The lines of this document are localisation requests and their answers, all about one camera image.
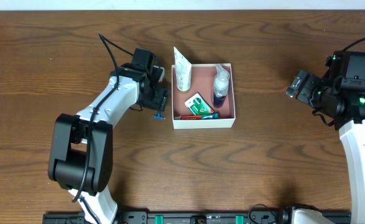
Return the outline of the blue disposable razor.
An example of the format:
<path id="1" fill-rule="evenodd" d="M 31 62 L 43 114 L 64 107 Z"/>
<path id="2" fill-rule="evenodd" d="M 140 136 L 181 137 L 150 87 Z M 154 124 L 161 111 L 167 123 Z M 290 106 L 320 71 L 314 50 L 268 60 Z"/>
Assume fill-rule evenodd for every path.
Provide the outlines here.
<path id="1" fill-rule="evenodd" d="M 165 120 L 165 117 L 162 116 L 162 112 L 161 111 L 158 111 L 157 114 L 154 114 L 152 117 L 154 119 Z"/>

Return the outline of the white cream tube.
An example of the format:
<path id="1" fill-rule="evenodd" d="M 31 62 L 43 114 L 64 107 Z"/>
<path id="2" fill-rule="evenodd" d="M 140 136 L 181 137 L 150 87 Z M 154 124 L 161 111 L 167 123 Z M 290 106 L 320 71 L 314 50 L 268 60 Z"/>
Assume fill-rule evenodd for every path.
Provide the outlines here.
<path id="1" fill-rule="evenodd" d="M 177 88 L 181 92 L 188 92 L 191 88 L 192 65 L 176 47 L 173 50 Z"/>

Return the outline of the green soap box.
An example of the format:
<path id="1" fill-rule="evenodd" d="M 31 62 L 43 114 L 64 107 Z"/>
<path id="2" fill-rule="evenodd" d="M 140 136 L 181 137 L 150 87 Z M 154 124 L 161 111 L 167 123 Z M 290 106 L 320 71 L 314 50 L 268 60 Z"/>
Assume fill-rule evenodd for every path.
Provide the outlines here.
<path id="1" fill-rule="evenodd" d="M 185 102 L 185 106 L 193 115 L 213 114 L 215 112 L 199 93 L 190 97 Z"/>

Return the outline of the red green toothpaste tube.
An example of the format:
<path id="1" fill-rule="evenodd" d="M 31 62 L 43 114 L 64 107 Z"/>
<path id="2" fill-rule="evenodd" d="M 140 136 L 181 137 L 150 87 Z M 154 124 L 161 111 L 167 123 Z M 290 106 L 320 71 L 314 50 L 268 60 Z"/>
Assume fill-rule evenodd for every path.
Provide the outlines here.
<path id="1" fill-rule="evenodd" d="M 198 114 L 198 115 L 181 115 L 173 118 L 174 120 L 204 120 L 204 119 L 218 119 L 218 113 Z"/>

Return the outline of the clear bottle with purple liquid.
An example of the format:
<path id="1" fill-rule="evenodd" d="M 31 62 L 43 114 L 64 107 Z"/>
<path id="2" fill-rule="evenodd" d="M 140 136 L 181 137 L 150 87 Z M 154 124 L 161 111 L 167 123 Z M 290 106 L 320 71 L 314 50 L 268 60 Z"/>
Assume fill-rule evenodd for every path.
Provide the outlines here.
<path id="1" fill-rule="evenodd" d="M 216 65 L 217 74 L 213 82 L 212 103 L 215 108 L 220 108 L 228 95 L 229 91 L 229 72 L 221 64 Z"/>

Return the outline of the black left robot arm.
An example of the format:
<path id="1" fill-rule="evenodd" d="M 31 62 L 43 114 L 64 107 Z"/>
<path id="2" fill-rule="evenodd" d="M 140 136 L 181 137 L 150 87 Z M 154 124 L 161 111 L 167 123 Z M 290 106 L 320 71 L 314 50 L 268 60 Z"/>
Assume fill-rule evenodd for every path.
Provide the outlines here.
<path id="1" fill-rule="evenodd" d="M 83 211 L 45 214 L 44 223 L 116 223 L 118 205 L 108 182 L 113 169 L 113 128 L 134 104 L 161 113 L 168 91 L 159 86 L 165 69 L 120 67 L 103 92 L 76 115 L 55 121 L 48 176 L 73 195 Z"/>

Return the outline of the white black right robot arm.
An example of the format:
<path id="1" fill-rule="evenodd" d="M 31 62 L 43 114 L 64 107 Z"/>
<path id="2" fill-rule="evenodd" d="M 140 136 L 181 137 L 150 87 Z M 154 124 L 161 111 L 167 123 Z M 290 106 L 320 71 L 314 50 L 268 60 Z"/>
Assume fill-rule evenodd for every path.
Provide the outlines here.
<path id="1" fill-rule="evenodd" d="M 299 71 L 286 95 L 313 108 L 313 115 L 332 118 L 327 125 L 339 132 L 348 165 L 351 223 L 365 223 L 365 90 L 362 80 L 344 75 L 320 78 Z"/>

